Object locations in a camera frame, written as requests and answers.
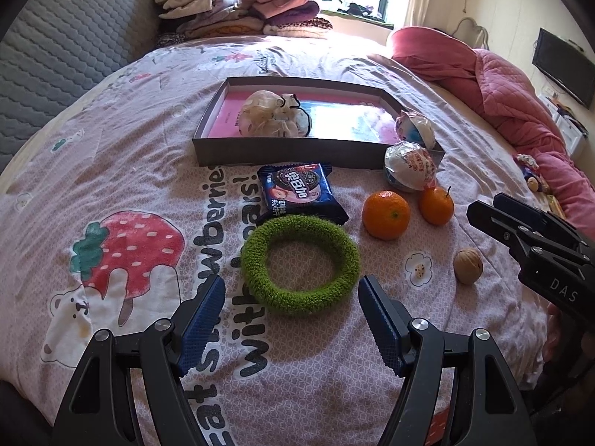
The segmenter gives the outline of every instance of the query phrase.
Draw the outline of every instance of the green yarn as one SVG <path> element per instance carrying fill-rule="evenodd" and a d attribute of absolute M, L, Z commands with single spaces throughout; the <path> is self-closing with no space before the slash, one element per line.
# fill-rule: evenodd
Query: green yarn
<path fill-rule="evenodd" d="M 280 241 L 305 241 L 324 250 L 335 266 L 334 279 L 316 290 L 289 291 L 276 286 L 268 275 L 267 254 Z M 252 232 L 240 256 L 250 292 L 272 310 L 305 315 L 330 307 L 348 294 L 359 278 L 359 251 L 344 230 L 314 216 L 288 214 L 273 218 Z"/>

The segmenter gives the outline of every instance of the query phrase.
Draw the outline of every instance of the orange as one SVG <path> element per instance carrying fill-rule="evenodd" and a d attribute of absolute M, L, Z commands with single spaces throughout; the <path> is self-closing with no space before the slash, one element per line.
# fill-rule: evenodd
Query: orange
<path fill-rule="evenodd" d="M 364 226 L 374 238 L 399 238 L 409 226 L 410 218 L 409 204 L 393 191 L 368 196 L 362 210 Z"/>
<path fill-rule="evenodd" d="M 421 193 L 418 201 L 419 211 L 430 224 L 444 226 L 454 214 L 454 203 L 450 197 L 450 188 L 429 188 Z"/>

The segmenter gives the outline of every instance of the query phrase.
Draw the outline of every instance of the red strawberry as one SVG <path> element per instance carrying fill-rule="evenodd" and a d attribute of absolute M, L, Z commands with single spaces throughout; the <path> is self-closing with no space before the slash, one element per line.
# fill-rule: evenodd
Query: red strawberry
<path fill-rule="evenodd" d="M 70 260 L 70 271 L 80 272 L 83 285 L 95 288 L 104 298 L 109 274 L 123 268 L 128 273 L 125 297 L 128 301 L 149 291 L 149 276 L 155 266 L 175 268 L 183 250 L 184 236 L 162 217 L 120 211 L 101 223 L 88 225 L 84 239 L 73 245 L 75 255 Z M 128 316 L 132 312 L 130 302 L 129 308 Z"/>

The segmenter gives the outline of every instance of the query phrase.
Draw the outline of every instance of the bed sheet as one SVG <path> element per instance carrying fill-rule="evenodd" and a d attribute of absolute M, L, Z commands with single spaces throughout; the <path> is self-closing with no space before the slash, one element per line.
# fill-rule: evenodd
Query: bed sheet
<path fill-rule="evenodd" d="M 546 304 L 518 282 L 507 249 L 473 229 L 465 212 L 471 201 L 502 191 L 538 202 L 493 129 L 380 55 L 383 48 L 347 38 L 187 43 L 146 55 L 60 114 L 0 177 L 0 378 L 51 423 L 94 330 L 145 329 L 215 271 L 227 287 L 221 321 L 183 380 L 213 446 L 377 443 L 402 382 L 383 365 L 356 294 L 307 319 L 255 303 L 238 257 L 263 212 L 257 168 L 196 164 L 191 137 L 226 77 L 289 75 L 382 87 L 435 122 L 446 150 L 438 182 L 453 186 L 453 220 L 430 226 L 406 195 L 409 229 L 379 242 L 362 228 L 361 204 L 386 188 L 382 172 L 335 169 L 329 181 L 351 217 L 344 229 L 358 244 L 362 272 L 376 275 L 412 315 L 449 332 L 486 327 L 517 380 L 533 384 Z M 100 250 L 99 263 L 83 244 Z M 452 270 L 454 253 L 466 246 L 484 256 L 475 287 L 457 285 Z M 431 273 L 417 287 L 407 270 L 420 256 Z M 287 288 L 314 287 L 329 270 L 304 245 L 270 257 L 273 280 Z M 158 444 L 136 372 L 133 380 L 145 442 Z M 437 410 L 447 406 L 450 384 L 446 371 Z"/>

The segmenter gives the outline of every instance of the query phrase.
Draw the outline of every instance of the television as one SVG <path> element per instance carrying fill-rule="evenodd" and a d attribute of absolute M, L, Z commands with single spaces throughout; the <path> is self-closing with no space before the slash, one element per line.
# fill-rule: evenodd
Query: television
<path fill-rule="evenodd" d="M 595 96 L 595 64 L 584 53 L 541 29 L 533 65 L 579 104 L 586 108 L 591 107 Z"/>

